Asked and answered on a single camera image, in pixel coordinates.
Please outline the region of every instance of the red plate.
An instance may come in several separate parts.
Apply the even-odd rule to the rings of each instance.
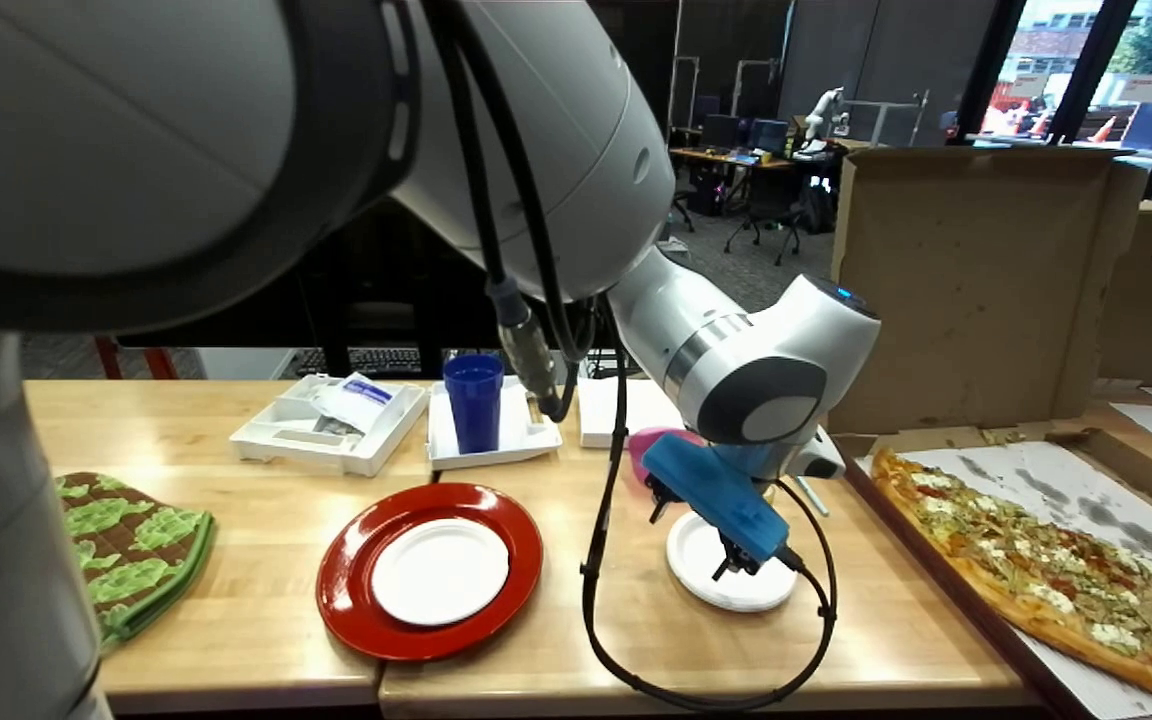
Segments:
[[[375,555],[400,533],[448,517],[480,520],[506,541],[508,550],[506,590],[491,596],[490,607],[480,607],[461,625],[446,628],[400,625],[374,596]],[[318,600],[330,632],[343,649],[375,662],[423,664],[470,651],[490,638],[496,638],[532,600],[539,581],[539,555],[545,555],[539,533],[518,500],[476,486],[422,486],[375,500],[352,523],[343,523],[343,533],[331,541],[319,563]]]

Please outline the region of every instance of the blue paper cup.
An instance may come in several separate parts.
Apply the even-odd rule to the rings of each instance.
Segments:
[[[461,454],[499,447],[499,355],[452,355],[446,365],[446,383]]]

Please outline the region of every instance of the pizza slice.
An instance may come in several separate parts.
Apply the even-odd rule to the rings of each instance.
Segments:
[[[1152,555],[878,454],[878,488],[1020,632],[1152,691]]]

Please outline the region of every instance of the green cloth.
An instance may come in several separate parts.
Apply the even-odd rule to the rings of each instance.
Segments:
[[[105,651],[144,632],[200,574],[217,520],[162,504],[112,475],[57,475]]]

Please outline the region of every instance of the small white dish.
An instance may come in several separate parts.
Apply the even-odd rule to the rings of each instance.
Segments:
[[[448,517],[400,533],[375,555],[374,596],[400,625],[439,628],[490,607],[506,581],[506,541],[490,523]]]
[[[704,523],[696,511],[686,511],[670,528],[663,544],[673,575],[699,596],[714,607],[725,612],[769,612],[782,607],[795,586],[795,574],[790,574],[782,562],[769,562],[756,575],[750,574],[725,574],[714,581],[714,574],[725,562],[725,541],[714,523]]]
[[[491,454],[461,454],[448,390],[437,383],[427,395],[427,464],[431,469],[480,469],[518,464],[564,445],[547,416],[532,419],[528,390],[518,378],[499,383],[499,445]]]

